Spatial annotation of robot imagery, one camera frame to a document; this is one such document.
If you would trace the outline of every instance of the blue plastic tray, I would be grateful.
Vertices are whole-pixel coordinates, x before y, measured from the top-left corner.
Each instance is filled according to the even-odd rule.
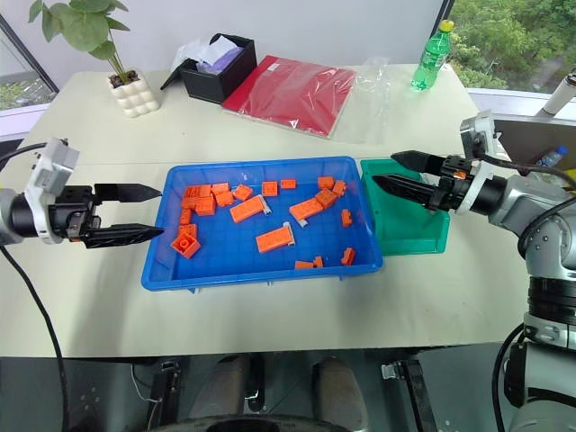
[[[310,217],[308,226],[302,228],[288,208],[319,191],[318,176],[344,180],[346,194],[329,209]],[[259,213],[240,223],[232,220],[231,206],[217,207],[214,216],[194,214],[192,223],[198,224],[202,248],[186,259],[170,247],[177,235],[182,195],[188,185],[228,182],[234,188],[242,183],[260,194],[263,181],[280,182],[285,178],[296,179],[297,187],[280,189],[278,185],[278,196],[265,198],[271,214]],[[349,228],[342,227],[342,209],[352,213],[354,222]],[[156,226],[164,228],[164,233],[150,242],[142,285],[151,291],[194,292],[194,287],[200,285],[375,272],[383,266],[383,257],[369,226],[369,215],[356,162],[351,157],[175,166],[168,172],[156,219]],[[285,221],[292,225],[296,245],[258,253],[256,236],[280,228]],[[353,265],[340,264],[346,248],[356,252]],[[316,256],[323,258],[324,268],[294,270],[296,260],[312,261]]]

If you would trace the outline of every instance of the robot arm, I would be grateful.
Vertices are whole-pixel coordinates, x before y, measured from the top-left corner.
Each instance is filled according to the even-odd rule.
[[[162,229],[138,223],[101,228],[96,207],[104,201],[140,203],[161,193],[141,184],[66,186],[79,153],[60,139],[51,139],[36,164],[24,193],[0,189],[0,246],[40,237],[48,244],[63,239],[87,248],[124,246],[150,240]]]
[[[486,161],[497,161],[497,136],[489,112],[463,121],[460,132],[465,157],[392,155],[408,169],[437,176],[437,185],[402,175],[373,175],[373,180],[385,192],[432,211],[476,212],[519,236],[530,274],[523,335],[528,340],[513,344],[507,361],[505,394],[520,407],[510,430],[576,429],[576,199],[531,176],[493,175]]]

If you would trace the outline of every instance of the tree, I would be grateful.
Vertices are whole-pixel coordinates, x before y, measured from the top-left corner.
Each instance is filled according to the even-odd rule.
[[[536,85],[541,65],[576,63],[576,0],[456,0],[451,63],[466,86],[554,90]]]

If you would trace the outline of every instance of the green plastic bottle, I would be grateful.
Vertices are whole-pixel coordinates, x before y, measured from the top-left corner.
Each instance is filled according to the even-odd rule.
[[[438,26],[438,31],[426,43],[420,64],[412,78],[412,86],[418,90],[430,88],[438,77],[438,70],[444,65],[450,50],[452,42],[450,34],[454,29],[454,22],[443,20]]]

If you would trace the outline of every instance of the green plastic tray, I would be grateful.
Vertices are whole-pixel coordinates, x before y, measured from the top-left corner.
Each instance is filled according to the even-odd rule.
[[[416,202],[390,195],[372,179],[374,174],[400,174],[421,180],[420,174],[393,159],[365,159],[360,166],[382,253],[385,256],[443,253],[450,215],[445,211],[431,213]]]

